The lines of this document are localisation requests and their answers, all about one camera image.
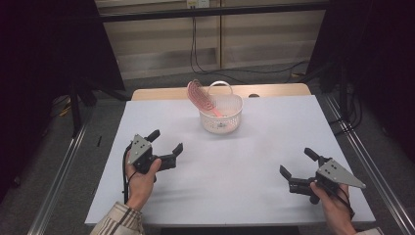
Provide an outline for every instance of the white table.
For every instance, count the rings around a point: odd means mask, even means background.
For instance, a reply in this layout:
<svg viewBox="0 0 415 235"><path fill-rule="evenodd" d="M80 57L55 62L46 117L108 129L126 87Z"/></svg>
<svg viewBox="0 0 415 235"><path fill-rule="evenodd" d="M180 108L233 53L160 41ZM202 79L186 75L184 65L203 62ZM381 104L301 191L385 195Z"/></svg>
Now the white table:
<svg viewBox="0 0 415 235"><path fill-rule="evenodd" d="M155 129L154 154L164 155L180 142L177 168L158 172L143 208L143 222L165 227L301 225L325 221L321 205L289 193L279 173L314 176L318 168L305 147L332 157L350 170L314 96L244 99L242 123L228 135L205 131L189 100L128 102L100 185L85 220L97 223L115 201L122 202L121 160L135 133ZM374 221L360 189L350 188L353 221Z"/></svg>

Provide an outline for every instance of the pink object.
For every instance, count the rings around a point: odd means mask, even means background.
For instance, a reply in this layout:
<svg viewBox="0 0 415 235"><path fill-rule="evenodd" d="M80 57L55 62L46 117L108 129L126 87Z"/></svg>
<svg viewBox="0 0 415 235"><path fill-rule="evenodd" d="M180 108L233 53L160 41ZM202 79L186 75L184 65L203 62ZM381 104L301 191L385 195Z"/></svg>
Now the pink object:
<svg viewBox="0 0 415 235"><path fill-rule="evenodd" d="M223 115L216 109L201 83L194 79L187 84L187 97L201 111L212 111L218 118Z"/></svg>

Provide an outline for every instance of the basket handle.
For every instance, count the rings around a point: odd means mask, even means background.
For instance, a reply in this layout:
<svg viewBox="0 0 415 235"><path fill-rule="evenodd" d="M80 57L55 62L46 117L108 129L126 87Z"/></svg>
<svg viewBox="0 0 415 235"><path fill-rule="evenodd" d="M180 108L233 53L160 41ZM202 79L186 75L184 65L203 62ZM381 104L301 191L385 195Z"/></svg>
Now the basket handle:
<svg viewBox="0 0 415 235"><path fill-rule="evenodd" d="M212 86L214 86L214 85L217 85L217 84L222 84L222 85L226 85L226 86L228 86L228 87L229 87L229 89L231 89L231 95L233 94L233 90L232 90L231 85L229 85L229 83L228 83L228 82L226 82L226 81L222 81L222 80L218 80L218 81L215 81L214 83L212 83L212 84L208 87L208 89L207 89L207 94L209 94L208 92L210 91L210 88L211 88Z"/></svg>

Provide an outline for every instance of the white basket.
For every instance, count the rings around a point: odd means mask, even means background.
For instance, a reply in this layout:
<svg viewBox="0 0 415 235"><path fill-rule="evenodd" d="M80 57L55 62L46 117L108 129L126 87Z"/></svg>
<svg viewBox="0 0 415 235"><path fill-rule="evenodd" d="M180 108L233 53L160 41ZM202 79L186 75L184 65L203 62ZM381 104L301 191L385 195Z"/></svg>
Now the white basket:
<svg viewBox="0 0 415 235"><path fill-rule="evenodd" d="M238 95L233 94L232 87L225 81L216 81L211 84L210 88L217 84L225 84L230 88L231 93L227 95L210 95L210 100L216 109L222 114L217 117L214 112L199 111L202 126L205 130L215 134L225 134L234 131L241 123L241 113L244 102Z"/></svg>

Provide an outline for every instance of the human hand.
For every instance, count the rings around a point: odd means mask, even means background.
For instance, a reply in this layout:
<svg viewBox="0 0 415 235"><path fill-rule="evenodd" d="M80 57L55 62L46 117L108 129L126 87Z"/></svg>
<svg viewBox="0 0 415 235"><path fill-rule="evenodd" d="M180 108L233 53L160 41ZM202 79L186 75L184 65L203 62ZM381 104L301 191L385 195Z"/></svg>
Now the human hand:
<svg viewBox="0 0 415 235"><path fill-rule="evenodd" d="M128 158L129 152L125 161L125 174L129 178L129 198L126 205L139 212L152 194L155 176L161 166L161 160L156 159L150 166L149 172L142 174L136 172L134 165L128 164Z"/></svg>
<svg viewBox="0 0 415 235"><path fill-rule="evenodd" d="M356 231L351 224L350 211L348 208L336 197L329 197L326 191L318 187L315 182L311 182L310 187L323 204L324 216L326 217L329 228L337 235L355 234ZM347 202L348 186L341 184L340 187L346 194L339 189L338 195Z"/></svg>

